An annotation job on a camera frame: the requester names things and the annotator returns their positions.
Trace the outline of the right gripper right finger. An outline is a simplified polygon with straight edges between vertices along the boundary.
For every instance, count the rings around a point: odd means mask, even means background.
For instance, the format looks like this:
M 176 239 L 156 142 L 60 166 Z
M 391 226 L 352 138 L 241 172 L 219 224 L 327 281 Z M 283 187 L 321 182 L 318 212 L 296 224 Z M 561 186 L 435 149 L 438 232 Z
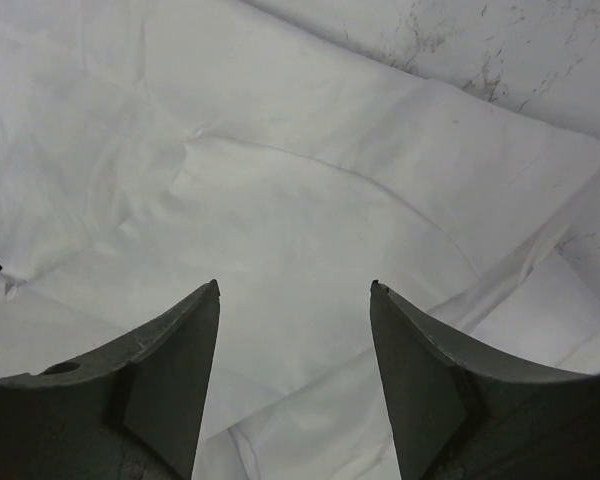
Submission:
M 371 286 L 370 322 L 404 479 L 600 479 L 600 374 L 527 361 Z

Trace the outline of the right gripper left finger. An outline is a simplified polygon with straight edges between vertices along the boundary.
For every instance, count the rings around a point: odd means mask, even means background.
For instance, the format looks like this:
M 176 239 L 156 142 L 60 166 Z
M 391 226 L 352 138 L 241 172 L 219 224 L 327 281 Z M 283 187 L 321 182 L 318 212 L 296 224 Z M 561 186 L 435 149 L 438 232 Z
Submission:
M 219 326 L 216 281 L 42 373 L 0 378 L 0 479 L 188 479 Z

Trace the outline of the white long sleeve shirt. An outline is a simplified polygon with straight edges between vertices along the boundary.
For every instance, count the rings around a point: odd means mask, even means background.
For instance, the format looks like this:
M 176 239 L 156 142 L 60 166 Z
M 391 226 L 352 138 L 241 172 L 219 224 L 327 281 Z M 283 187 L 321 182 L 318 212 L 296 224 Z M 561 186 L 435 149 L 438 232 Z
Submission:
M 600 141 L 239 1 L 0 1 L 0 377 L 221 291 L 198 479 L 394 479 L 369 287 L 600 373 Z

